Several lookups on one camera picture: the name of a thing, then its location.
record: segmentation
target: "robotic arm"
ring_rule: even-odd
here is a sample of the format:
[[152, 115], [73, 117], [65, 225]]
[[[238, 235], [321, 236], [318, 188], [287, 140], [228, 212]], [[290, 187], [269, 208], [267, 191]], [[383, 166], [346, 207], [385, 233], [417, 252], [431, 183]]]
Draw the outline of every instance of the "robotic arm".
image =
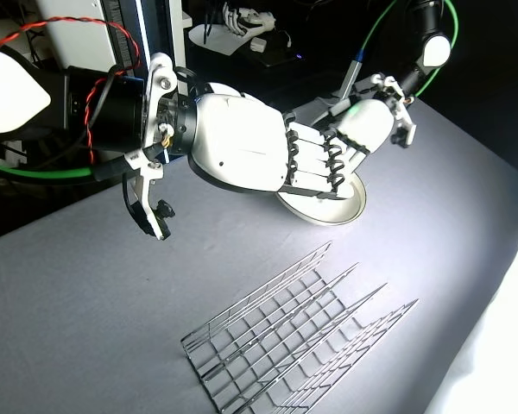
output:
[[[411, 3], [433, 16], [433, 6], [424, 0]], [[416, 127], [407, 113], [407, 104], [414, 99], [410, 93], [449, 54], [443, 59], [442, 53], [432, 51], [446, 38], [433, 25], [422, 27], [428, 26], [430, 30], [422, 31], [423, 53], [404, 80], [373, 75], [374, 96], [358, 100], [321, 131], [226, 85], [202, 85], [194, 98], [181, 95], [172, 61], [157, 53], [145, 85], [128, 77], [110, 85], [93, 129], [97, 139], [98, 135], [111, 138], [113, 131], [116, 139], [106, 140], [102, 147], [124, 154], [92, 166], [92, 176], [99, 181], [136, 172], [132, 190], [137, 200], [127, 207], [141, 229], [158, 240], [170, 235], [167, 219], [174, 211], [163, 200], [152, 208], [149, 193], [154, 181], [163, 178], [162, 164], [169, 162], [168, 154], [187, 154], [195, 173], [228, 190], [352, 198], [352, 174], [392, 131], [393, 143], [403, 147], [412, 143]], [[103, 73], [74, 69], [64, 75], [46, 74], [11, 49], [0, 49], [0, 138], [48, 126], [51, 121], [57, 129], [80, 131], [80, 91], [87, 91], [98, 77]], [[17, 84], [22, 85], [21, 93]], [[15, 111], [26, 94], [31, 96], [29, 104]], [[127, 200], [126, 182], [123, 192]]]

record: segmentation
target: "green cable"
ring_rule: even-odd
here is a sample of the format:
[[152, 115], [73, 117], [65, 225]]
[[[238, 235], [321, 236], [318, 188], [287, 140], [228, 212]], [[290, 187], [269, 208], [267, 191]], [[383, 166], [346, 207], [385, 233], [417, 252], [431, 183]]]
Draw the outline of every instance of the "green cable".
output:
[[[455, 10], [455, 6], [453, 5], [451, 0], [445, 0], [445, 5], [449, 9], [449, 12], [452, 16], [452, 22], [453, 22], [453, 32], [452, 32], [452, 38], [451, 38], [451, 49], [454, 48], [455, 43], [457, 42], [458, 38], [458, 15], [457, 11]], [[420, 88], [418, 92], [416, 92], [416, 96], [418, 97], [433, 81], [433, 79], [436, 77], [436, 75], [439, 73], [439, 69], [436, 69], [432, 72], [426, 83]]]
[[8, 174], [15, 174], [20, 177], [27, 177], [30, 179], [79, 179], [92, 175], [90, 167], [77, 168], [75, 170], [65, 171], [24, 171], [17, 168], [8, 168], [0, 166], [0, 171]]
[[363, 45], [361, 46], [361, 49], [364, 50], [366, 48], [366, 45], [367, 43], [369, 42], [370, 38], [372, 37], [372, 35], [374, 34], [374, 32], [376, 31], [376, 28], [378, 27], [378, 24], [380, 24], [380, 22], [382, 21], [382, 19], [385, 17], [385, 15], [388, 14], [388, 12], [391, 10], [392, 7], [394, 7], [394, 4], [397, 3], [397, 0], [394, 0], [393, 2], [391, 2], [389, 4], [388, 7], [386, 7], [386, 9], [380, 14], [380, 16], [378, 17], [378, 19], [375, 21], [374, 23], [374, 26], [372, 26], [372, 29], [369, 31], [369, 33], [367, 34], [366, 36], [366, 39], [364, 40], [363, 42]]

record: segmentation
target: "white robotic hand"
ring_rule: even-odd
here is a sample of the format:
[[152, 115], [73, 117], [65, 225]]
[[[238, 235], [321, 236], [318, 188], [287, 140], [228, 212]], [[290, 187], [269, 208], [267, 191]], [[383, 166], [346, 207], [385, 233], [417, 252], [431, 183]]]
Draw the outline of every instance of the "white robotic hand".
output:
[[251, 39], [275, 28], [276, 19], [272, 13], [257, 13], [253, 9], [231, 9], [228, 3], [223, 6], [226, 27], [235, 35]]

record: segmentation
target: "white fabric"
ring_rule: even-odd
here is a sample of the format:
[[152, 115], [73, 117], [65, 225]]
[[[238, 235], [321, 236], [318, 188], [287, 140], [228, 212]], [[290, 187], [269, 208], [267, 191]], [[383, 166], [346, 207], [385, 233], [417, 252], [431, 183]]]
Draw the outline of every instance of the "white fabric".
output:
[[518, 253], [426, 413], [518, 413]]

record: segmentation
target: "metal wire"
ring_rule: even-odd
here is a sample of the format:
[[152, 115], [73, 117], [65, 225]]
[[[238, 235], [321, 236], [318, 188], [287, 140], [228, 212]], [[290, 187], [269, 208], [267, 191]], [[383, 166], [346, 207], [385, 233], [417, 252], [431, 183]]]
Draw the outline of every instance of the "metal wire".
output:
[[[326, 243], [182, 339], [219, 413], [309, 412], [416, 302], [363, 326], [334, 292], [356, 266], [326, 281]], [[349, 327], [354, 329], [349, 335]]]

